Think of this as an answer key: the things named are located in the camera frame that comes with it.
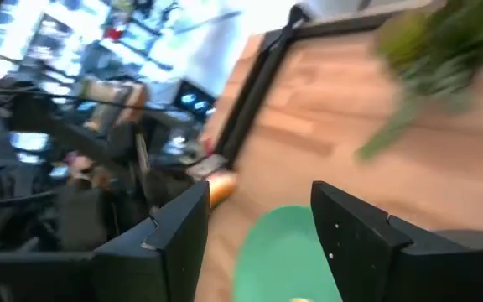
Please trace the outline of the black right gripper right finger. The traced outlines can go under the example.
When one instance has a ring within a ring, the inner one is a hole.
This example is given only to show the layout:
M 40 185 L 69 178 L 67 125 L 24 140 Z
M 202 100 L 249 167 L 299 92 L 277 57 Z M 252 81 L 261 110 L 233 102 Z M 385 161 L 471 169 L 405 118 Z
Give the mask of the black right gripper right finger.
M 310 205 L 344 301 L 451 301 L 465 294 L 470 276 L 459 244 L 324 181 L 312 184 Z

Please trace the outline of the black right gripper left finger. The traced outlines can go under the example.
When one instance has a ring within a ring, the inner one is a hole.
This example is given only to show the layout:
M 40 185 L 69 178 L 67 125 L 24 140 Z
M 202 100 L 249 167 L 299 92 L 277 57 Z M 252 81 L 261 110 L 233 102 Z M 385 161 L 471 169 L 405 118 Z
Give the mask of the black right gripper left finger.
M 95 250 L 100 302 L 192 302 L 208 235 L 209 183 L 199 181 Z

